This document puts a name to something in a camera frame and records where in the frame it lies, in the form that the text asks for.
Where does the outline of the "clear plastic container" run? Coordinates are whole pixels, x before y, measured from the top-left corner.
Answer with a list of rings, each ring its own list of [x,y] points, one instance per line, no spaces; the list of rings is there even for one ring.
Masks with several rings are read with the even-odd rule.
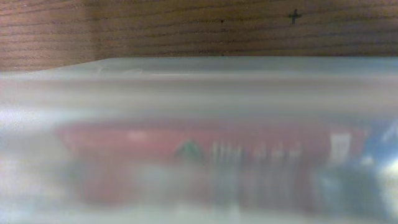
[[[2,223],[390,223],[321,212],[104,204],[79,193],[70,124],[325,121],[370,135],[397,120],[395,57],[111,58],[1,74]]]

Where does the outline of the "red cardboard box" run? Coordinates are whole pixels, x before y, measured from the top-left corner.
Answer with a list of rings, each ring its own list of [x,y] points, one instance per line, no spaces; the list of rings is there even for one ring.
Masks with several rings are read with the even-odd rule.
[[[57,135],[89,202],[313,212],[315,171],[360,155],[368,134],[325,121],[153,120],[70,124]]]

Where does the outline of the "blue illustrated box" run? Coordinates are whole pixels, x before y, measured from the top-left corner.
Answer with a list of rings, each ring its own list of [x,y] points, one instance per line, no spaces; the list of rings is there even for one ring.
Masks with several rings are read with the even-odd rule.
[[[397,120],[373,123],[363,151],[320,170],[314,183],[325,215],[397,223]]]

